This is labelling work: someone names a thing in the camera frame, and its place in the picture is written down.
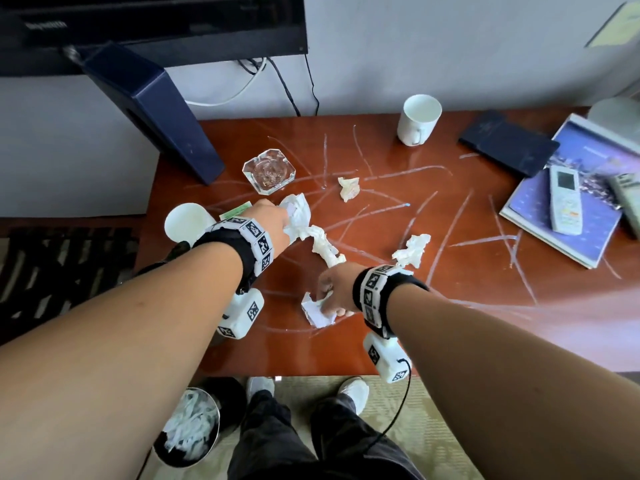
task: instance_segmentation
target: white cable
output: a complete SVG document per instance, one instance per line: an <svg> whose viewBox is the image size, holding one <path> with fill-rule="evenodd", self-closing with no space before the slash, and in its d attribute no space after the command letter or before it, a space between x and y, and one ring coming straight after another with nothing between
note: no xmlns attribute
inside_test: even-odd
<svg viewBox="0 0 640 480"><path fill-rule="evenodd" d="M267 57L264 57L262 59L262 64L260 64L260 67L258 67L258 71L252 75L251 79L249 79L249 82L246 83L246 85L244 86L244 88L240 89L240 92L238 92L238 94L231 96L229 99L227 99L226 101L222 101L222 102L214 102L214 103L206 103L206 102L194 102L194 101L187 101L186 99L184 100L185 103L187 104L191 104L193 106L204 106L204 107L215 107L215 106L222 106L222 104L227 104L231 101L233 101L236 97L240 96L242 93L244 93L247 89L249 89L249 86L251 86L253 84L253 81L256 80L258 78L258 74L260 74L260 72L262 72L264 70L264 68L267 65Z"/></svg>

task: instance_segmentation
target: black pants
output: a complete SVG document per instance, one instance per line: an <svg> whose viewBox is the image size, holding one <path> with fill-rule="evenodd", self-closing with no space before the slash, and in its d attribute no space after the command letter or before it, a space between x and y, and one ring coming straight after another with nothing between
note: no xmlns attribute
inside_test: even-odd
<svg viewBox="0 0 640 480"><path fill-rule="evenodd" d="M353 401L345 394L320 401L311 415L311 437L321 461L382 460L389 468L397 468L398 477L423 480L409 457L387 437L363 455L377 435L377 431L359 418ZM240 480L267 468L311 462L318 460L292 427L289 408L277 402L268 391L256 393L247 408L240 441L231 457L228 480Z"/></svg>

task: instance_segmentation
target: brown table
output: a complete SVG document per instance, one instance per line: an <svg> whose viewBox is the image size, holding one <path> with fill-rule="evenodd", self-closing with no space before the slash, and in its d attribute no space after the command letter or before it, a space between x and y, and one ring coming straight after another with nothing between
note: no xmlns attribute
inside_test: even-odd
<svg viewBox="0 0 640 480"><path fill-rule="evenodd" d="M569 113L533 109L510 111L509 117L553 134ZM304 192L311 223L324 227L348 260L382 263L407 236L429 233L431 243L415 275L437 292L614 371L640 370L640 244L622 225L606 261L587 270L528 233L518 241L501 239L501 233L519 235L518 227L497 217L518 180L456 142L475 115L444 113L427 143L416 148L397 140L395 114L204 121L227 170L206 187L160 158L137 266L160 260L171 249L163 223L174 206L197 202L218 217L258 200L242 163L280 148L296 167L296 180L270 199L278 203ZM340 175L360 177L362 192L347 203L339 197ZM487 238L497 240L457 245ZM265 297L263 311L244 339L209 348L201 364L205 373L375 373L362 348L368 329L361 318L339 318L321 330L304 318L300 300L315 290L326 268L311 247L311 239L294 243L256 281Z"/></svg>

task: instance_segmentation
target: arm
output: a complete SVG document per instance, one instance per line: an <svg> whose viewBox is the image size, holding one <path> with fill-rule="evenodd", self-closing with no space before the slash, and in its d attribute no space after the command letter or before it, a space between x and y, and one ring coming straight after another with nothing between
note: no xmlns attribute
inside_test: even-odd
<svg viewBox="0 0 640 480"><path fill-rule="evenodd" d="M327 270L327 310L354 310L363 266ZM453 434L482 475L631 478L640 472L640 387L491 315L414 285L387 318Z"/></svg>
<svg viewBox="0 0 640 480"><path fill-rule="evenodd" d="M286 211L265 202L245 215L277 255ZM203 244L0 347L0 477L134 476L242 269L230 246Z"/></svg>

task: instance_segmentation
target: black notebook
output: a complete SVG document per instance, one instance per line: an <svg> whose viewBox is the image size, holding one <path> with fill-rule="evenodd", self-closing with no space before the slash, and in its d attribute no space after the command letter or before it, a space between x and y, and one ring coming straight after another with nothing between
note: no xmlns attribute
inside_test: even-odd
<svg viewBox="0 0 640 480"><path fill-rule="evenodd" d="M493 110L481 113L460 135L460 143L526 177L535 177L560 146L508 122L504 114Z"/></svg>

